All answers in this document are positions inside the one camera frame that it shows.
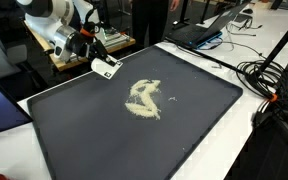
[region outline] black cable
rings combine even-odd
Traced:
[[[227,26],[228,26],[228,25],[225,26],[227,32],[230,33],[230,34],[232,34],[232,35],[240,35],[240,36],[254,36],[254,37],[256,36],[256,34],[233,33],[233,32],[231,32],[231,31],[228,29]]]
[[[242,62],[238,64],[237,67],[234,67],[213,57],[205,55],[199,51],[196,51],[191,47],[186,47],[184,45],[177,45],[177,47],[184,52],[195,56],[199,55],[199,57],[203,57],[234,70],[240,82],[247,89],[257,94],[258,96],[267,99],[268,103],[272,105],[274,117],[279,119],[286,118],[283,110],[288,110],[288,75],[285,69],[278,63],[272,62],[267,67],[265,72],[261,72],[260,67],[263,65],[265,60]],[[260,54],[255,49],[250,49],[254,50],[254,52],[257,54]]]
[[[252,24],[253,24],[253,18],[247,19],[247,20],[245,21],[245,23],[243,24],[243,26],[239,28],[239,31],[240,31],[241,29],[243,29],[243,28],[249,29],[250,27],[252,27]]]
[[[243,29],[243,28],[245,28],[245,29],[260,29],[261,27],[263,27],[263,25],[259,25],[258,27],[243,27],[243,26],[237,26],[235,24],[231,24],[231,26],[234,26],[234,27],[239,28],[239,29]]]
[[[223,41],[222,43],[234,44],[234,45],[237,45],[237,46],[242,46],[242,47],[248,48],[248,49],[254,51],[256,54],[258,54],[260,57],[266,59],[266,57],[264,57],[262,53],[256,51],[254,48],[251,48],[251,47],[249,47],[249,46],[247,46],[247,45],[239,44],[239,43],[234,43],[234,42],[228,42],[228,41]]]
[[[265,106],[267,106],[267,104],[269,104],[269,101],[266,101],[263,106],[260,108],[259,112],[263,112]]]

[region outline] black tray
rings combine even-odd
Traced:
[[[112,80],[90,73],[28,101],[53,179],[169,179],[242,95],[155,46],[123,62]],[[152,96],[160,120],[136,117],[124,105],[141,79],[161,80]]]

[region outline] white table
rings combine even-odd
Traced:
[[[233,42],[249,45],[267,56],[288,30],[288,11],[269,11],[256,8],[254,9],[253,24],[263,24],[262,29],[247,31],[247,33],[256,33],[256,37],[233,36]],[[223,32],[223,38],[227,40],[225,38],[226,31]],[[222,69],[212,68],[212,66],[216,66],[215,63],[185,53],[173,44],[160,43],[158,46],[244,89],[243,96],[220,119],[173,177],[174,180],[221,180],[229,171],[251,134],[252,114],[256,112],[263,99],[244,88],[233,71],[224,67]],[[249,49],[238,46],[235,46],[234,51],[230,51],[230,49],[231,45],[223,44],[204,53],[232,65],[237,65],[245,60],[259,59]],[[287,65],[288,44],[275,61],[283,67]],[[28,111],[26,100],[18,103]],[[50,179],[32,124],[0,133],[0,173],[18,180]]]

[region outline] black pants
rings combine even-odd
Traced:
[[[136,50],[144,48],[149,28],[149,45],[161,42],[166,25],[168,0],[133,0],[132,26]]]

